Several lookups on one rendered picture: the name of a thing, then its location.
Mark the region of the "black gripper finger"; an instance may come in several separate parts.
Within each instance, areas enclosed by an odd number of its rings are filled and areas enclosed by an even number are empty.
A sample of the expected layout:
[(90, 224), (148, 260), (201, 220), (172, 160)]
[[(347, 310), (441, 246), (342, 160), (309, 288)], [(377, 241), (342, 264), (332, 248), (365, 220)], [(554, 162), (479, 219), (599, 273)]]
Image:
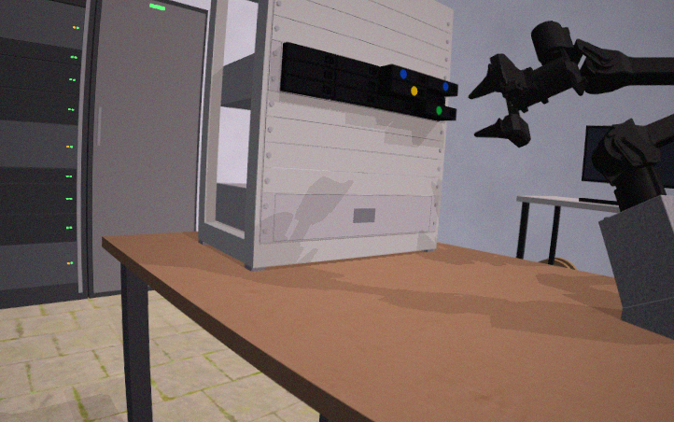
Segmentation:
[[(500, 131), (499, 131), (500, 130)], [(486, 128), (483, 128), (482, 130), (476, 132), (474, 136), (476, 137), (495, 137), (495, 138), (505, 138), (508, 139), (506, 136), (504, 136), (504, 131), (503, 131), (503, 126), (502, 126), (502, 119), (498, 118), (497, 122), (493, 125), (490, 125)]]
[(491, 64), (488, 65), (488, 70), (486, 77), (483, 79), (483, 81), (470, 93), (469, 98), (470, 99), (475, 99), (482, 97), (484, 95), (487, 95), (489, 93), (494, 92), (494, 90), (491, 87), (491, 79), (490, 76), (488, 75), (489, 71), (492, 70)]

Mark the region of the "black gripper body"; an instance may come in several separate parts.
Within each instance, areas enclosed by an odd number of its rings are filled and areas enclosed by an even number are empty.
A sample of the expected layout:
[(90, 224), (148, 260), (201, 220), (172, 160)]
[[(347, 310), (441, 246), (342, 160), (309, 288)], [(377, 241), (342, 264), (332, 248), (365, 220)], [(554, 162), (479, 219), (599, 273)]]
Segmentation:
[[(514, 65), (505, 54), (498, 53), (490, 58), (492, 69), (500, 61)], [(552, 97), (541, 83), (539, 68), (533, 70), (529, 67), (529, 69), (530, 74), (527, 75), (527, 83), (533, 82), (534, 89), (516, 104), (512, 104), (510, 100), (506, 99), (509, 115), (505, 116), (502, 121), (505, 136), (519, 148), (527, 145), (531, 140), (528, 124), (520, 117), (519, 111), (526, 113), (529, 106), (535, 105), (538, 102), (547, 104), (549, 103), (548, 98)]]

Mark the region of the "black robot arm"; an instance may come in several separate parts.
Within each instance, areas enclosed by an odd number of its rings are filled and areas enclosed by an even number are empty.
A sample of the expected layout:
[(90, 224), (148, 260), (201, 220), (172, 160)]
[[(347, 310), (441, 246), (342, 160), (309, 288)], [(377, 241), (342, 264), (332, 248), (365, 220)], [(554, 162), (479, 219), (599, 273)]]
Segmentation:
[[(631, 85), (674, 85), (674, 57), (628, 57), (581, 39), (573, 45), (569, 28), (556, 21), (537, 25), (531, 38), (542, 65), (538, 69), (541, 83), (550, 96), (570, 88), (583, 96), (584, 91), (600, 94)], [(586, 58), (579, 69), (583, 55)], [(527, 83), (528, 74), (529, 68), (519, 70), (500, 61), (489, 71), (491, 87), (516, 104), (534, 89), (533, 82)], [(607, 133), (593, 151), (592, 163), (616, 187), (620, 211), (667, 195), (654, 166), (661, 161), (659, 148), (674, 142), (674, 114), (645, 126), (631, 118), (612, 124)]]

